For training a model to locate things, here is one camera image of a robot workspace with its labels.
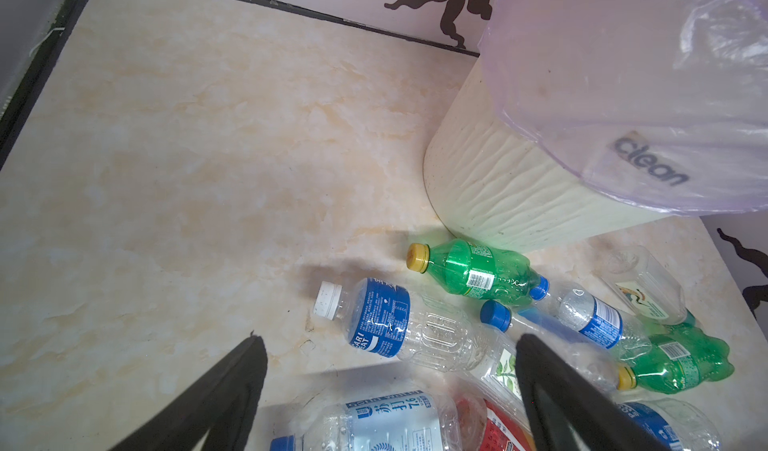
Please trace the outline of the clear crushed bottle yellow label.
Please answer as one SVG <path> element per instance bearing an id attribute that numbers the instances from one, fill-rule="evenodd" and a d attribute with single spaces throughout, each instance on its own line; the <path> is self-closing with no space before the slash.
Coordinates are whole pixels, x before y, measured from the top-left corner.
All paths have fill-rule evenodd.
<path id="1" fill-rule="evenodd" d="M 601 251 L 601 280 L 640 318 L 659 325 L 696 325 L 680 283 L 640 245 Z"/>

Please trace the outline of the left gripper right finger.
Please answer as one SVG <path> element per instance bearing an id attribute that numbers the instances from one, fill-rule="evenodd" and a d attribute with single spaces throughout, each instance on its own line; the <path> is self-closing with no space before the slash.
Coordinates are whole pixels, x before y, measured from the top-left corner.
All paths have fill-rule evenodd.
<path id="1" fill-rule="evenodd" d="M 664 450 L 533 334 L 516 344 L 516 374 L 538 450 Z"/>

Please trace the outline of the small bottle blue label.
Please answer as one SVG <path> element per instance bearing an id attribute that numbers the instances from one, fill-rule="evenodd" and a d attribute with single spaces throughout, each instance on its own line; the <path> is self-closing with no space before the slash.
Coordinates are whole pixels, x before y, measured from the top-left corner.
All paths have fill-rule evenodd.
<path id="1" fill-rule="evenodd" d="M 638 318 L 606 303 L 576 282 L 541 276 L 529 295 L 540 311 L 608 350 L 619 360 L 635 360 L 652 348 Z"/>

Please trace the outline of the clear bottle blue label white cap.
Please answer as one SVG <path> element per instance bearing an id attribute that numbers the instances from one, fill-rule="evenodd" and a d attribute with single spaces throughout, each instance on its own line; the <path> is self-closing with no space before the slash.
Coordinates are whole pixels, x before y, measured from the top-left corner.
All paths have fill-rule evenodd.
<path id="1" fill-rule="evenodd" d="M 313 313 L 338 321 L 354 348 L 441 372 L 470 373 L 491 350 L 515 352 L 505 335 L 460 308 L 375 278 L 347 288 L 322 282 Z"/>

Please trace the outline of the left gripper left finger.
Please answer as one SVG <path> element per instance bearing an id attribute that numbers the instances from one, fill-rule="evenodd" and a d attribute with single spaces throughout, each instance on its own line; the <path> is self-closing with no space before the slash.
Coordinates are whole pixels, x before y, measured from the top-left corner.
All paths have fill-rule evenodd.
<path id="1" fill-rule="evenodd" d="M 115 450 L 243 450 L 268 369 L 260 336 L 251 335 Z"/>

